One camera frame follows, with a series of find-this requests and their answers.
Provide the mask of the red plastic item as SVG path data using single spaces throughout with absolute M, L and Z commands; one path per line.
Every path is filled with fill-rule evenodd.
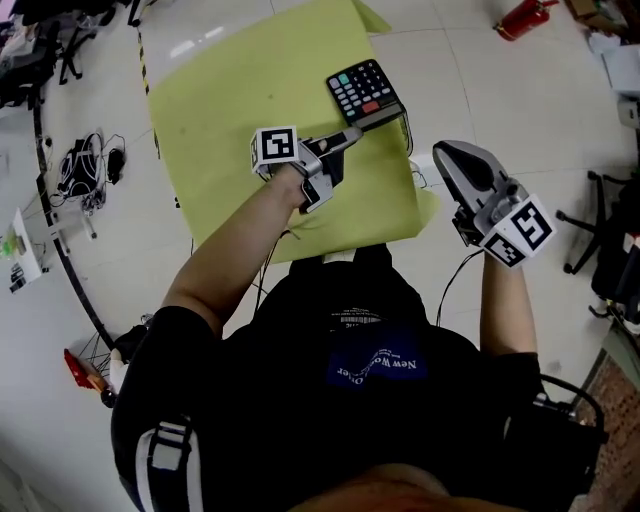
M 68 349 L 65 349 L 63 354 L 64 361 L 78 387 L 95 390 L 98 393 L 108 389 L 106 379 L 93 365 L 77 358 Z

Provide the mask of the tall white box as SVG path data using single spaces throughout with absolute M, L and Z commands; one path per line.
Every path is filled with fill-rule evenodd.
M 592 32 L 588 45 L 604 63 L 611 89 L 640 98 L 640 44 L 623 44 L 617 35 Z

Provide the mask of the person's right forearm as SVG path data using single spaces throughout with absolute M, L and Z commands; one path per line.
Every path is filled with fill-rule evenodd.
M 482 275 L 480 349 L 491 356 L 537 352 L 523 269 L 509 269 L 489 255 Z

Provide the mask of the yellow-green tablecloth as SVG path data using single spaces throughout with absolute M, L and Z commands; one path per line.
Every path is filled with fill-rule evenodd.
M 345 127 L 327 78 L 372 58 L 370 35 L 388 29 L 361 0 L 311 0 L 224 38 L 152 88 L 152 124 L 196 242 L 260 188 L 250 162 L 257 129 Z M 291 218 L 275 262 L 411 238 L 437 212 L 437 195 L 414 183 L 398 122 L 366 133 L 344 163 L 333 197 Z

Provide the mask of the red fire extinguisher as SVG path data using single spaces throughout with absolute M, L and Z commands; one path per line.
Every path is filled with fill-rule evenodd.
M 560 0 L 523 0 L 493 29 L 506 41 L 516 41 L 550 20 L 550 10 Z

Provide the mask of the black office chair with clothes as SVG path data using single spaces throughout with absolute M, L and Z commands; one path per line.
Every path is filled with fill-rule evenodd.
M 587 179 L 595 185 L 595 222 L 556 212 L 557 220 L 592 235 L 577 262 L 565 264 L 563 271 L 576 275 L 596 256 L 591 288 L 605 303 L 605 311 L 591 313 L 598 318 L 614 316 L 640 335 L 640 174 L 618 179 L 590 170 Z

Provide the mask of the small white table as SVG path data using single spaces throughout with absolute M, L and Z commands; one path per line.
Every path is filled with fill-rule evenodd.
M 16 209 L 13 220 L 5 233 L 0 236 L 0 240 L 6 235 L 14 235 L 16 239 L 14 256 L 11 259 L 4 259 L 11 263 L 9 291 L 11 294 L 15 294 L 26 285 L 42 277 L 45 273 L 45 267 L 41 262 L 41 256 L 36 252 L 39 244 L 31 240 L 20 208 Z

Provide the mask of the black calculator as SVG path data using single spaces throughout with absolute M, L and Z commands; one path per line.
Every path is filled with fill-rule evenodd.
M 406 109 L 375 59 L 341 70 L 325 80 L 344 121 L 362 132 L 404 117 Z

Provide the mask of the brown cardboard box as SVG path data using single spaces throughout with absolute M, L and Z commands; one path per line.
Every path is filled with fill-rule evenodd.
M 609 32 L 624 31 L 628 24 L 615 0 L 565 0 L 580 24 Z

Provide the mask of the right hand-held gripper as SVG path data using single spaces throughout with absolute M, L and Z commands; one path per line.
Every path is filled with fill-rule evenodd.
M 435 144 L 433 158 L 447 188 L 461 204 L 452 222 L 466 246 L 479 247 L 514 269 L 538 254 L 556 233 L 538 197 L 517 180 L 507 179 L 504 167 L 488 150 L 443 140 Z M 479 204 L 489 191 L 496 192 Z M 481 206 L 468 213 L 462 205 Z

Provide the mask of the black waist pack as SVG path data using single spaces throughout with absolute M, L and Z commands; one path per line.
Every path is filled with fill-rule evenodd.
M 575 393 L 591 407 L 594 422 L 578 422 L 571 404 L 539 393 L 505 424 L 500 494 L 509 506 L 526 512 L 569 512 L 576 497 L 589 493 L 609 434 L 591 395 L 556 377 L 542 375 L 541 380 Z

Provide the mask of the yellow and black floor tape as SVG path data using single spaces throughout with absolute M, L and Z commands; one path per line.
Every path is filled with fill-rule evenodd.
M 147 67 L 145 63 L 145 51 L 144 51 L 144 45 L 142 40 L 142 34 L 139 28 L 136 28 L 136 34 L 137 34 L 138 58 L 139 58 L 140 69 L 141 69 L 142 83 L 143 83 L 145 96 L 148 96 L 150 92 L 150 85 L 149 85 L 148 76 L 147 76 Z

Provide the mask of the black power adapter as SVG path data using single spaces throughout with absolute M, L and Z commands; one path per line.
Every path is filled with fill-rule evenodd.
M 107 160 L 107 181 L 116 185 L 122 175 L 122 170 L 126 163 L 125 152 L 120 148 L 113 148 L 108 154 Z

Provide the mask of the person's torso in black shirt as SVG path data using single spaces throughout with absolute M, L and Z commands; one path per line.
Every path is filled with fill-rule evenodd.
M 206 512 L 285 512 L 394 463 L 491 499 L 505 422 L 541 389 L 535 353 L 485 355 L 431 324 L 387 248 L 361 248 L 294 263 L 224 340 L 160 309 L 115 403 L 115 464 L 136 498 L 137 444 L 168 421 L 197 436 Z

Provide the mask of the person's left forearm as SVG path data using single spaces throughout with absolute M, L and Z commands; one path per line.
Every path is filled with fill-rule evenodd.
M 289 164 L 247 199 L 179 270 L 163 305 L 189 309 L 216 337 L 305 201 L 303 176 Z

